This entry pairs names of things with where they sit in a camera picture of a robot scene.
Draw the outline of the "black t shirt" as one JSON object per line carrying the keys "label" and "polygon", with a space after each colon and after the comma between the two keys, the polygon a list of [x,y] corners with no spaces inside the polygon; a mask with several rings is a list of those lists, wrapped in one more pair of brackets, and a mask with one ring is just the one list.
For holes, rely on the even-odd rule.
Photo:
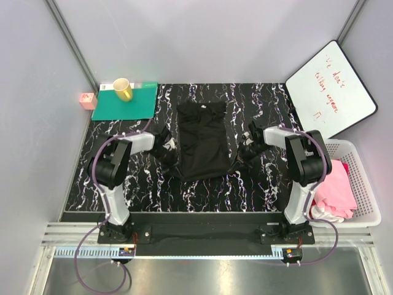
{"label": "black t shirt", "polygon": [[232,171],[225,116],[227,103],[177,105],[178,164],[168,173],[182,182],[225,176]]}

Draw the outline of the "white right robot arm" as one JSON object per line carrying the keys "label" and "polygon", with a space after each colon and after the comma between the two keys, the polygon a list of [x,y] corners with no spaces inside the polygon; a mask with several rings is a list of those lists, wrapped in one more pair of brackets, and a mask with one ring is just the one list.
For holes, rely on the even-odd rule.
{"label": "white right robot arm", "polygon": [[276,236],[284,242],[299,242],[311,231],[309,209],[316,190],[332,171],[322,135],[317,130],[304,132],[283,125],[258,127],[255,122],[248,128],[238,144],[231,169],[251,168],[254,158],[269,148],[285,150],[292,188]]}

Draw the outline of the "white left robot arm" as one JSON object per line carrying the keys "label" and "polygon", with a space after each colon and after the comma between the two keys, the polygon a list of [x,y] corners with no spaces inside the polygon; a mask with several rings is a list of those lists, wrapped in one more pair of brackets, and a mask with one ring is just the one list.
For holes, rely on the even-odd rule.
{"label": "white left robot arm", "polygon": [[99,224],[98,243],[131,243],[138,239],[125,203],[123,182],[130,156],[141,152],[152,155],[163,173],[176,170],[176,141],[167,127],[157,132],[104,136],[93,150],[87,172],[99,190],[105,210],[104,221]]}

